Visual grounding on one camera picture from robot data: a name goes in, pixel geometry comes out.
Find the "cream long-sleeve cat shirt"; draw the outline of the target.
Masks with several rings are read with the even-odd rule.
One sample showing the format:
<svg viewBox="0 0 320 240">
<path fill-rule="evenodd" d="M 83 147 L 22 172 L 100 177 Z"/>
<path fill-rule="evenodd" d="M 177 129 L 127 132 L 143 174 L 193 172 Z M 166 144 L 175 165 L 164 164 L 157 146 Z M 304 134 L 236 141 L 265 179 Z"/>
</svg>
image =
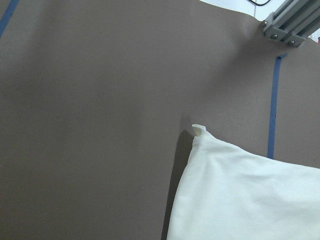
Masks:
<svg viewBox="0 0 320 240">
<path fill-rule="evenodd" d="M 170 215 L 169 240 L 317 240 L 320 171 L 247 152 L 199 124 Z"/>
</svg>

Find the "grey aluminium frame post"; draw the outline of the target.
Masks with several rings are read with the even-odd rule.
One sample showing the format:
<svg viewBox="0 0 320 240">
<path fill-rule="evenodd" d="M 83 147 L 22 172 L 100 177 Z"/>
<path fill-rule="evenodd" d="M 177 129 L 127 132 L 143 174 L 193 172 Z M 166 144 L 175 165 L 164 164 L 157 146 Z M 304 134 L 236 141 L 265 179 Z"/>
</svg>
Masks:
<svg viewBox="0 0 320 240">
<path fill-rule="evenodd" d="M 286 0 L 262 21 L 263 35 L 298 47 L 320 29 L 319 0 Z"/>
</svg>

